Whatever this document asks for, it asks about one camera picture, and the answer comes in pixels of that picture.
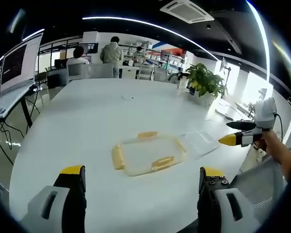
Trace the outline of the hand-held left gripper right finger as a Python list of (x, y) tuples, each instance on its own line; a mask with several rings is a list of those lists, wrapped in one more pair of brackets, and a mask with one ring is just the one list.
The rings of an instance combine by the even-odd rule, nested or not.
[(221, 171), (201, 167), (199, 178), (199, 233), (254, 233), (260, 227), (253, 205)]

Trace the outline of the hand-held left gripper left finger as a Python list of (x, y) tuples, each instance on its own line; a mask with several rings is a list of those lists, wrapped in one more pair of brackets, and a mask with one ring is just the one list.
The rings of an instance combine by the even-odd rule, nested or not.
[(85, 193), (85, 166), (66, 167), (28, 203), (22, 226), (29, 233), (85, 232)]

